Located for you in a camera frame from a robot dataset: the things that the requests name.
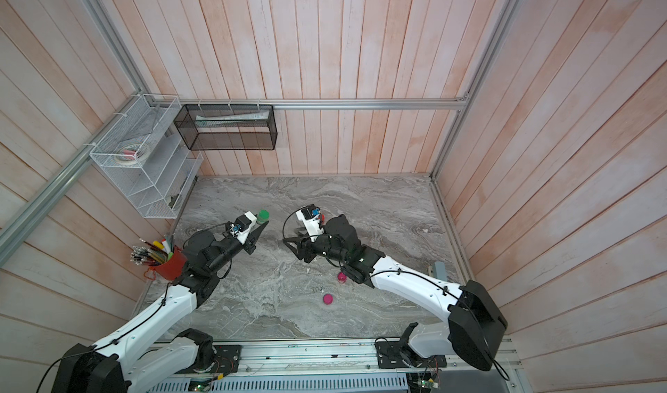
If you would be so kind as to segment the green paint jar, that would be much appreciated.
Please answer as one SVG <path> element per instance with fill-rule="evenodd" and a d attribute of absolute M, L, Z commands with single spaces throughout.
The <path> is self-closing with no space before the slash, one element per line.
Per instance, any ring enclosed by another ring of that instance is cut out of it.
<path fill-rule="evenodd" d="M 269 221 L 269 212 L 266 210 L 261 210 L 257 213 L 257 224 L 265 224 Z"/>

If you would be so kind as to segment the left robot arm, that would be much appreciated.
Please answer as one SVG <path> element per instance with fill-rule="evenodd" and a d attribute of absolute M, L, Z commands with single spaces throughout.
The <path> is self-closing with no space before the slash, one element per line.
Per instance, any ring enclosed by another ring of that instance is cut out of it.
<path fill-rule="evenodd" d="M 154 353 L 149 347 L 180 319 L 201 307 L 240 252 L 252 253 L 269 223 L 267 212 L 246 212 L 225 223 L 223 239 L 198 231 L 184 244 L 189 254 L 181 274 L 156 301 L 118 330 L 90 346 L 76 344 L 55 361 L 54 392 L 146 392 L 190 367 L 209 370 L 215 362 L 212 338 L 186 330 Z"/>

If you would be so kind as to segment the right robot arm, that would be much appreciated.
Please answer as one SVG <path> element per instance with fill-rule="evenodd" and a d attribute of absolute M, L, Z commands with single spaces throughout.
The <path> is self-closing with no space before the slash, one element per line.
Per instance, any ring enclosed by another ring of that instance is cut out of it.
<path fill-rule="evenodd" d="M 399 340 L 380 342 L 380 367 L 441 365 L 455 355 L 477 370 L 505 372 L 496 356 L 508 323 L 483 285 L 451 283 L 400 264 L 363 244 L 344 215 L 326 221 L 313 205 L 295 215 L 303 226 L 282 241 L 297 259 L 309 264 L 324 257 L 347 279 L 402 297 L 439 318 L 432 325 L 411 323 Z"/>

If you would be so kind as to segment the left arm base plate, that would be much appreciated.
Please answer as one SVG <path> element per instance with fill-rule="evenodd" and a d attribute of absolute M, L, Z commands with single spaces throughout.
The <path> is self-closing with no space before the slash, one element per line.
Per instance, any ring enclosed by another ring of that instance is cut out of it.
<path fill-rule="evenodd" d="M 242 347 L 239 344 L 212 344 L 203 353 L 197 353 L 193 365 L 177 374 L 223 374 L 238 372 Z"/>

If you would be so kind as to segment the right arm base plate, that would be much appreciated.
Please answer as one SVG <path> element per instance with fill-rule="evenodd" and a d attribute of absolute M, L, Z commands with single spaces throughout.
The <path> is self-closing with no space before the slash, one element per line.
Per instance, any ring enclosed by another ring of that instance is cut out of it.
<path fill-rule="evenodd" d="M 407 343 L 401 341 L 389 341 L 381 337 L 373 343 L 376 351 L 378 366 L 381 369 L 406 369 L 406 368 L 446 368 L 445 356 L 431 356 L 422 358 L 412 351 Z"/>

